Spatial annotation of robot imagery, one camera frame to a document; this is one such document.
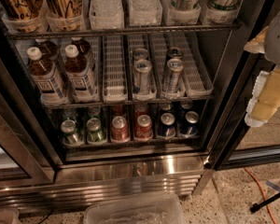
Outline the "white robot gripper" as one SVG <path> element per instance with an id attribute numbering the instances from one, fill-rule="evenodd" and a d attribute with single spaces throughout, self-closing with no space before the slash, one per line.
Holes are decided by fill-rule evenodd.
<path id="1" fill-rule="evenodd" d="M 268 26 L 263 28 L 252 40 L 248 41 L 244 50 L 250 53 L 265 51 L 268 61 L 280 64 L 280 11 Z M 280 66 L 272 72 L 261 71 L 252 90 L 249 100 L 245 124 L 249 127 L 260 127 L 276 113 L 280 107 Z"/>

